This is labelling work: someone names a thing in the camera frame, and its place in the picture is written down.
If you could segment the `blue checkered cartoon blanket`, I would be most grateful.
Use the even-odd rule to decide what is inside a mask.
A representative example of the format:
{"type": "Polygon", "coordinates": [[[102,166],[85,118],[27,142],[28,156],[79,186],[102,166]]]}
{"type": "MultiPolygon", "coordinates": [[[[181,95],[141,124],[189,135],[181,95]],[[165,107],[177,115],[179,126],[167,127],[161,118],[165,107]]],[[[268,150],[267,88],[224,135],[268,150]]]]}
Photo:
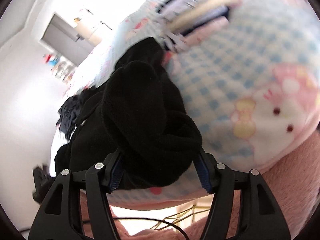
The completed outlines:
{"type": "Polygon", "coordinates": [[[167,72],[204,150],[263,170],[319,123],[319,20],[307,0],[242,0],[225,27],[171,55],[167,72]]]}

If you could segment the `black fleece garment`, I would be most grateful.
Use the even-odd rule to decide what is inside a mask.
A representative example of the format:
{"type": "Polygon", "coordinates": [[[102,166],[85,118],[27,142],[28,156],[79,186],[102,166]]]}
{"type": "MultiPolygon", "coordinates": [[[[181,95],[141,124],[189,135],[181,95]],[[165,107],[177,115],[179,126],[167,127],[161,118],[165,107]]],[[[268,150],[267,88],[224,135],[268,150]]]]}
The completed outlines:
{"type": "Polygon", "coordinates": [[[56,172],[85,171],[119,152],[122,190],[165,187],[180,178],[202,137],[162,67],[163,57],[153,37],[122,55],[108,80],[85,98],[69,143],[55,157],[56,172]]]}

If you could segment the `white wall shelf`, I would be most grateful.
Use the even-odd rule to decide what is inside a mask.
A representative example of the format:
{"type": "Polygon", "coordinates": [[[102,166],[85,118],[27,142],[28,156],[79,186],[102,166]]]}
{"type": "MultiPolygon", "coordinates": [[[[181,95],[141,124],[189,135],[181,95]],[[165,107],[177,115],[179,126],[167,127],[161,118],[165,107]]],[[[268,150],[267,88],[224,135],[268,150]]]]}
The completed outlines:
{"type": "Polygon", "coordinates": [[[55,78],[67,84],[71,81],[76,66],[60,55],[53,53],[44,54],[43,57],[46,65],[50,67],[50,71],[55,78]]]}

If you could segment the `pile of light clothes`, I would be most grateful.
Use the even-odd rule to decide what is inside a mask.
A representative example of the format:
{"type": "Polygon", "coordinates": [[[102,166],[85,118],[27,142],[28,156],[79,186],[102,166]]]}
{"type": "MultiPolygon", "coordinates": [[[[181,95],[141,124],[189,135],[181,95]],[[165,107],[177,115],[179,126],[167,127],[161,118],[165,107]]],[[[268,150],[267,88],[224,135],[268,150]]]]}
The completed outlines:
{"type": "Polygon", "coordinates": [[[165,49],[173,53],[187,51],[229,23],[229,12],[242,0],[165,0],[150,1],[144,16],[125,35],[129,41],[154,24],[165,49]]]}

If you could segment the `navy zippered jacket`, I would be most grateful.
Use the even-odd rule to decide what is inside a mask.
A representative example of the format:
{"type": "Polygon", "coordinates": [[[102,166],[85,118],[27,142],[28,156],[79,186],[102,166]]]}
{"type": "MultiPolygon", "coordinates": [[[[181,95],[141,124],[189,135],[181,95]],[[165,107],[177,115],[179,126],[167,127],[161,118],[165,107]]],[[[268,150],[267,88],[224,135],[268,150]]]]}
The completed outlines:
{"type": "Polygon", "coordinates": [[[96,93],[96,87],[84,89],[80,94],[69,97],[59,108],[60,115],[56,127],[65,135],[67,141],[70,140],[76,127],[76,120],[80,115],[81,109],[85,102],[96,93]]]}

